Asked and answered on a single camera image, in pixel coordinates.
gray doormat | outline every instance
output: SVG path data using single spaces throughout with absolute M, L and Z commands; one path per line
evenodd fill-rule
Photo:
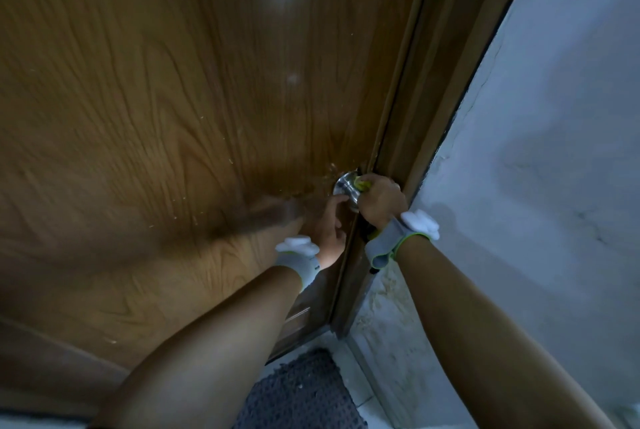
M 234 429 L 365 429 L 340 371 L 313 350 L 255 384 Z

forearm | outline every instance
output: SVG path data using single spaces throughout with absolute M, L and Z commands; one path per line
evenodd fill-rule
M 158 347 L 92 425 L 230 427 L 300 288 L 300 276 L 289 268 L 263 272 Z
M 407 239 L 397 262 L 438 360 L 480 427 L 612 427 L 562 367 L 427 239 Z

door frame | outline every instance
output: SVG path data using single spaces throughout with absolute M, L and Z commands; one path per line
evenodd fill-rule
M 405 36 L 411 38 L 408 48 L 400 50 L 399 79 L 392 82 L 390 107 L 385 107 L 388 122 L 367 168 L 393 178 L 409 201 L 512 1 L 414 0 L 414 29 Z M 357 234 L 363 226 L 358 217 L 333 305 L 330 324 L 338 338 L 348 335 L 375 276 L 369 273 L 365 241 Z

wooden door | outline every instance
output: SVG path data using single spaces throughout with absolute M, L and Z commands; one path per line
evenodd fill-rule
M 94 407 L 265 269 L 292 206 L 374 157 L 412 3 L 0 0 L 0 389 Z

wall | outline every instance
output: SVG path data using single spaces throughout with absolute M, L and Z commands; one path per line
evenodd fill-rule
M 515 0 L 413 208 L 604 407 L 640 400 L 640 0 Z M 397 267 L 350 344 L 398 427 L 469 415 Z

